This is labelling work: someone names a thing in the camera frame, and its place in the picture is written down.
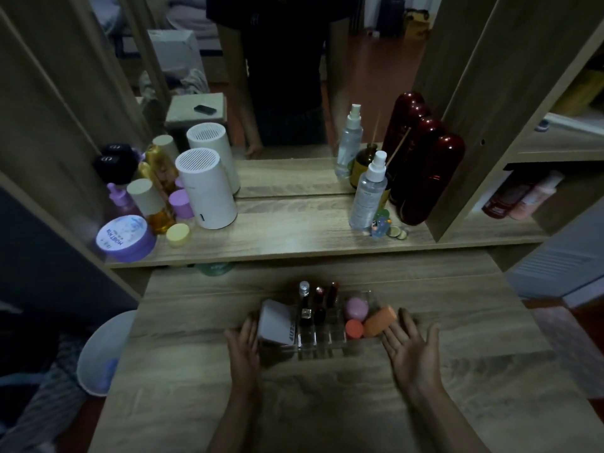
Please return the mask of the green round container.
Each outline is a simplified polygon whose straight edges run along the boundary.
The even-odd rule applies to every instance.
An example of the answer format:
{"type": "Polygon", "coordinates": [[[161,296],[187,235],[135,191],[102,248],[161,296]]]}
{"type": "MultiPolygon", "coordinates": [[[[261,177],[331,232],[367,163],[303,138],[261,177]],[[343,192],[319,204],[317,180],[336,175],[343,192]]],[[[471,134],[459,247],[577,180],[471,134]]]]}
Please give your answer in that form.
{"type": "Polygon", "coordinates": [[[219,277],[230,272],[235,263],[223,262],[223,263],[200,263],[195,264],[194,267],[202,274],[208,277],[219,277]]]}

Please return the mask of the white cylindrical humidifier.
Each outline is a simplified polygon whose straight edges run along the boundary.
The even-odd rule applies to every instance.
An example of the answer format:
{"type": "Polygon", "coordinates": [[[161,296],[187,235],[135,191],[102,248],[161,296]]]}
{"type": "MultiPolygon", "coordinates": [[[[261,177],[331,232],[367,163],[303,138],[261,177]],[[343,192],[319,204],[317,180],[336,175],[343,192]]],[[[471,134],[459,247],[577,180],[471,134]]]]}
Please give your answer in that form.
{"type": "Polygon", "coordinates": [[[181,153],[175,166],[201,228],[222,229],[236,220],[238,208],[218,152],[193,148],[181,153]]]}

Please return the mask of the clear acrylic makeup organizer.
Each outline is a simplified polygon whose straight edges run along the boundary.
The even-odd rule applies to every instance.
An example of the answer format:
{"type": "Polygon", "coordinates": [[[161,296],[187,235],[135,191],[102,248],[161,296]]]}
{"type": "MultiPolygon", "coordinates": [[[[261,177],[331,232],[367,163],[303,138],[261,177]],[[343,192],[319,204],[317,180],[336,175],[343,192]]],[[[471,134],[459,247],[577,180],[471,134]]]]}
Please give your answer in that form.
{"type": "MultiPolygon", "coordinates": [[[[310,302],[312,305],[314,292],[310,293],[310,302]]],[[[297,314],[297,328],[294,345],[278,345],[270,342],[260,343],[260,353],[263,359],[267,362],[285,361],[292,356],[298,359],[310,358],[326,358],[332,356],[336,350],[345,350],[350,343],[357,340],[347,340],[345,337],[345,318],[344,318],[344,303],[351,297],[361,297],[368,301],[369,314],[367,318],[381,307],[380,301],[373,290],[340,290],[339,291],[339,307],[335,310],[327,310],[326,320],[323,325],[315,326],[312,324],[306,327],[298,325],[298,306],[299,298],[296,304],[292,305],[297,314]]]]}

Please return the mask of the dark red glossy bottle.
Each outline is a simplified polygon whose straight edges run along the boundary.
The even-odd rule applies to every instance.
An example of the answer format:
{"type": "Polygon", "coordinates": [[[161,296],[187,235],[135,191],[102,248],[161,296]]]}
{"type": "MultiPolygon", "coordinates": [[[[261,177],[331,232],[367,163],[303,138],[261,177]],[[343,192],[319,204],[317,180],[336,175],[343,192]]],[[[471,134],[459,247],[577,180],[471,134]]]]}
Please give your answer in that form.
{"type": "Polygon", "coordinates": [[[423,155],[419,175],[399,213],[404,224],[417,226],[424,222],[448,186],[457,167],[464,158],[466,145],[461,136],[439,136],[423,155]]]}
{"type": "Polygon", "coordinates": [[[444,135],[445,126],[434,116],[420,118],[410,132],[409,141],[405,141],[397,158],[393,161],[394,173],[389,201],[401,206],[410,195],[419,180],[429,146],[444,135]]]}

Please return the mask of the person's right forearm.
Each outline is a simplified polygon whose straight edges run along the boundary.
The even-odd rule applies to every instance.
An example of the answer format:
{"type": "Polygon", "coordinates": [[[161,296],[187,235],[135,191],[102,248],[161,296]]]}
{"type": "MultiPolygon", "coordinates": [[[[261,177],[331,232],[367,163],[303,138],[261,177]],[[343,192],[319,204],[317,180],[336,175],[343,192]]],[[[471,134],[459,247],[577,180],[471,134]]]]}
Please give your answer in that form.
{"type": "Polygon", "coordinates": [[[440,453],[492,453],[442,387],[410,392],[440,453]]]}

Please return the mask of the red lying bottle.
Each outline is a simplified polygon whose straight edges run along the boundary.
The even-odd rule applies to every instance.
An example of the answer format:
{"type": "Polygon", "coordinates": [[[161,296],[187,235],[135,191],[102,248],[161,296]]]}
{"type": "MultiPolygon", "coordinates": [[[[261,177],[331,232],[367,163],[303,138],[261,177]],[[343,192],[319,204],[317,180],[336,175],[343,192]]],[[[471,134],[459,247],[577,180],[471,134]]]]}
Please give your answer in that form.
{"type": "Polygon", "coordinates": [[[542,173],[539,170],[526,168],[513,170],[483,205],[482,212],[493,219],[504,219],[541,178],[542,173]]]}

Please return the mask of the white cosmetic tube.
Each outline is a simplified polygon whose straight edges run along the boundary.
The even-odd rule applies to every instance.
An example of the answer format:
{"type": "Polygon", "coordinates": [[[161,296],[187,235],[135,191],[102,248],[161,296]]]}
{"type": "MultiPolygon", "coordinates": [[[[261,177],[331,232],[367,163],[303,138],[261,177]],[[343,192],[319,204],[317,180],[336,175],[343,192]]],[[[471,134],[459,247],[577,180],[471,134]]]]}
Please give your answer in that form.
{"type": "Polygon", "coordinates": [[[292,305],[273,299],[261,303],[257,335],[260,341],[278,345],[294,345],[297,314],[292,305]]]}

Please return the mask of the orange wedge makeup sponge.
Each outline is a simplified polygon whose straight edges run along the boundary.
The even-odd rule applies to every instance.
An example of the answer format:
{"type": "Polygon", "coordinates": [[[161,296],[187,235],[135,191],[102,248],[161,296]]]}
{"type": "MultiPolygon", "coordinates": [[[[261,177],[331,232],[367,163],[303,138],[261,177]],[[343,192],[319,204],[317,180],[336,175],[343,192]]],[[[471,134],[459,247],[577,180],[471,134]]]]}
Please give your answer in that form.
{"type": "Polygon", "coordinates": [[[397,313],[387,305],[370,315],[363,323],[363,337],[373,338],[383,333],[392,323],[397,321],[397,313]]]}

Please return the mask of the small lilac capped jar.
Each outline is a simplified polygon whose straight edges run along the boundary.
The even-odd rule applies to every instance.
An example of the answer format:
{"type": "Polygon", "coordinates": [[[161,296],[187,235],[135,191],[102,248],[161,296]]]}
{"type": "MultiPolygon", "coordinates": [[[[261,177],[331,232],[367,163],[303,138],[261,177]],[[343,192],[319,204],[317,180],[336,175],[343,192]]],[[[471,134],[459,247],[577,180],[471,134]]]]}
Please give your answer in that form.
{"type": "Polygon", "coordinates": [[[178,189],[171,193],[169,196],[169,204],[178,219],[189,220],[194,218],[195,213],[185,189],[178,189]]]}

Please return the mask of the person's left hand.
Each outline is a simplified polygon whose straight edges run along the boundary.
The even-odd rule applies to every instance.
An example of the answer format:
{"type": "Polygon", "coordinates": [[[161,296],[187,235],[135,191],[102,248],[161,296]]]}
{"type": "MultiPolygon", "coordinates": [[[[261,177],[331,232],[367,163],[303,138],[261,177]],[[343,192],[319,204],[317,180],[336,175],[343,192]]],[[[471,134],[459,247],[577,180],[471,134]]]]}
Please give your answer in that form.
{"type": "Polygon", "coordinates": [[[240,328],[224,331],[230,358],[231,392],[261,393],[259,343],[248,345],[248,315],[240,328]]]}

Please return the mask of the purple dropper bottle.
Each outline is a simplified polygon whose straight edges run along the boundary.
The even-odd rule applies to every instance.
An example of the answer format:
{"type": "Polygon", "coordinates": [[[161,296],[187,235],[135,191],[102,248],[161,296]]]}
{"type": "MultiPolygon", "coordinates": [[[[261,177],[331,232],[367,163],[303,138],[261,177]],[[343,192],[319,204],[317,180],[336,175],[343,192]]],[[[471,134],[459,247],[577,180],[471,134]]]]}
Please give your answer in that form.
{"type": "Polygon", "coordinates": [[[109,199],[112,202],[112,207],[108,214],[109,220],[126,215],[138,215],[140,217],[144,217],[143,213],[140,212],[130,194],[124,188],[119,188],[116,184],[111,182],[106,186],[109,191],[109,199]]]}

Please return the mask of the purple round cream jar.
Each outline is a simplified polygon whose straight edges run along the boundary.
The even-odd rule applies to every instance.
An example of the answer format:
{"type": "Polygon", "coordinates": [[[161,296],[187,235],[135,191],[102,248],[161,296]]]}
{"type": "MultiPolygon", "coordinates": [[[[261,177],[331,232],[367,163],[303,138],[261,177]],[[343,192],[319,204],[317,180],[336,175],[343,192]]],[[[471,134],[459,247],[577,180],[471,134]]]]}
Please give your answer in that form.
{"type": "Polygon", "coordinates": [[[95,244],[107,256],[121,263],[133,263],[147,257],[157,237],[140,215],[124,215],[109,221],[95,238],[95,244]]]}

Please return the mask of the pink round makeup sponge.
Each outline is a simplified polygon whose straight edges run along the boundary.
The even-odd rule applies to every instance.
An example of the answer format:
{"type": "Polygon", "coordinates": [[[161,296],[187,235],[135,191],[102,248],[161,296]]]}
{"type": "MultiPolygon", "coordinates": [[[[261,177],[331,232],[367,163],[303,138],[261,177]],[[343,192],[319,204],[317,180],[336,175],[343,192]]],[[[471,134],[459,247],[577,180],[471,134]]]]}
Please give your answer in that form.
{"type": "Polygon", "coordinates": [[[346,321],[355,320],[361,324],[369,314],[368,301],[361,297],[351,297],[344,303],[344,318],[346,321]]]}

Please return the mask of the small green blue bottle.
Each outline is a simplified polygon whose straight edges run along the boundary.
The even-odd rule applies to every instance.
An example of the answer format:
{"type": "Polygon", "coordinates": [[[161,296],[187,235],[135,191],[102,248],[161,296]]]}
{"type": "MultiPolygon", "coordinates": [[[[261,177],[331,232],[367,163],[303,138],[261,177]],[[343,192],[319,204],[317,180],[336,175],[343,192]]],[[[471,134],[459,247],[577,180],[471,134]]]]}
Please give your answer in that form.
{"type": "Polygon", "coordinates": [[[382,208],[376,212],[372,226],[370,229],[370,235],[372,238],[382,238],[386,236],[391,227],[391,218],[389,216],[389,210],[382,208]]]}

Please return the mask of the wooden vanity shelf unit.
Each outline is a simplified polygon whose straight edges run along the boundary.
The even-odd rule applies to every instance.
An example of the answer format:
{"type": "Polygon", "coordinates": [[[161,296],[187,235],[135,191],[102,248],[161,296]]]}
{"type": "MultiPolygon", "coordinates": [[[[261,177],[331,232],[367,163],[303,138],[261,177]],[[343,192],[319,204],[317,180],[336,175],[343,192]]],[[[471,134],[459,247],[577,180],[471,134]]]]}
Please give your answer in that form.
{"type": "Polygon", "coordinates": [[[590,153],[528,147],[530,132],[604,40],[604,0],[443,0],[414,88],[466,154],[432,213],[406,240],[372,238],[348,224],[353,192],[327,158],[239,161],[238,216],[197,228],[173,248],[121,264],[94,248],[109,199],[94,173],[101,141],[144,145],[150,132],[87,0],[0,0],[0,190],[52,238],[94,267],[84,277],[23,220],[5,231],[9,270],[42,265],[27,288],[66,284],[68,303],[104,322],[120,297],[138,303],[90,453],[198,453],[228,400],[224,328],[295,282],[339,281],[407,308],[421,331],[442,326],[444,381],[494,452],[604,453],[604,423],[555,354],[502,268],[518,262],[604,197],[604,147],[590,153]],[[483,205],[517,168],[564,180],[525,220],[483,205]],[[194,265],[233,262],[208,277],[194,265]]]}

